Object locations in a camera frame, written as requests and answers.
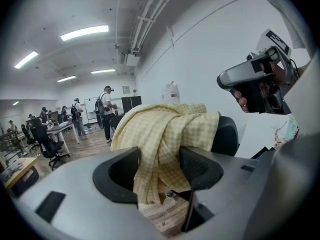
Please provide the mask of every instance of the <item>black handle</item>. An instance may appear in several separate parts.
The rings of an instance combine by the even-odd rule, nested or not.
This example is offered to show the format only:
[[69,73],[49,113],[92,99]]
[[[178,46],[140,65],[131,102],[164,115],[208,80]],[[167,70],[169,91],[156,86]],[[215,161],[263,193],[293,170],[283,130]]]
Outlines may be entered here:
[[242,97],[247,99],[246,107],[248,108],[249,113],[265,113],[265,104],[264,100],[260,93],[259,83],[244,83],[235,86],[230,90],[231,94],[234,96],[235,91],[239,91]]

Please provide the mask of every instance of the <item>hand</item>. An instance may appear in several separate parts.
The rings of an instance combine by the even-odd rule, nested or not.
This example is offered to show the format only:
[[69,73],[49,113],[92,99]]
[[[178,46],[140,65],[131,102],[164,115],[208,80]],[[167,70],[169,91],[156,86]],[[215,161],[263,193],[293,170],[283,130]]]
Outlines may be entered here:
[[[275,75],[274,81],[276,82],[277,85],[281,85],[285,80],[286,72],[281,67],[279,67],[277,64],[275,64],[273,62],[269,62],[269,63],[271,65],[272,72]],[[262,63],[260,63],[260,67],[261,67],[262,71],[264,72],[265,71],[265,67],[264,67],[264,65]],[[264,84],[264,90],[265,90],[266,93],[269,93],[270,86],[267,85],[267,84]],[[238,103],[239,103],[240,107],[242,108],[242,110],[244,112],[248,113],[249,110],[246,107],[246,104],[248,102],[247,98],[246,97],[242,97],[241,92],[238,91],[238,90],[236,90],[234,92],[234,97],[238,100]]]

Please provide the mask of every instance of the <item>man in white shirt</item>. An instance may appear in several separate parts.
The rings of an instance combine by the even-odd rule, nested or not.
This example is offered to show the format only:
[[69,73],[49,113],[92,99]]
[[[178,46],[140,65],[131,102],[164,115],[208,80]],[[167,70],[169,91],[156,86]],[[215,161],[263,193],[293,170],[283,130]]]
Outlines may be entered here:
[[16,131],[18,133],[18,128],[16,127],[14,122],[12,120],[10,120],[9,123],[10,123],[10,130],[11,131]]
[[116,109],[117,106],[111,104],[111,96],[110,93],[113,91],[109,85],[104,88],[104,92],[100,94],[99,98],[102,101],[104,107],[104,113],[102,115],[103,118],[103,126],[104,126],[104,134],[107,143],[110,143],[112,139],[110,138],[110,119],[115,116],[113,114],[112,109]]
[[72,103],[72,107],[74,107],[76,109],[76,118],[72,118],[72,120],[73,121],[77,120],[76,128],[78,130],[78,134],[79,134],[79,136],[86,135],[84,123],[82,121],[82,116],[81,116],[81,114],[84,112],[84,110],[81,107],[78,98],[74,99],[74,102]]

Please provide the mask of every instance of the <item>backpack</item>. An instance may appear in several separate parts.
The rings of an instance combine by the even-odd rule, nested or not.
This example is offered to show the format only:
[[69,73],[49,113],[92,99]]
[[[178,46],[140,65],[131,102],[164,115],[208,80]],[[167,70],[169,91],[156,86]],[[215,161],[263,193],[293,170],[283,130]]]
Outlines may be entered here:
[[77,119],[79,116],[78,110],[76,109],[76,107],[74,105],[72,105],[71,107],[71,117],[72,119]]
[[95,113],[98,115],[98,114],[100,114],[100,115],[102,115],[105,111],[109,111],[110,109],[107,107],[106,109],[105,109],[105,107],[104,107],[104,105],[103,105],[103,103],[102,103],[102,97],[105,95],[106,93],[104,93],[104,94],[102,94],[102,96],[100,97],[98,97],[97,99],[96,99],[96,102],[95,102]]

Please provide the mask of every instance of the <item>gray pants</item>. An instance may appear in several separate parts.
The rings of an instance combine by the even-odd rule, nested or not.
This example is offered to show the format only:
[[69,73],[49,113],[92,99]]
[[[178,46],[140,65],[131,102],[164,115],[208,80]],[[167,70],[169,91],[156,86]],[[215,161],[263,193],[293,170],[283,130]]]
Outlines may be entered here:
[[82,117],[78,117],[77,120],[76,120],[77,124],[76,124],[76,128],[78,130],[78,134],[79,136],[81,135],[86,135],[86,132],[85,132],[85,127],[84,127],[84,123],[82,121]]

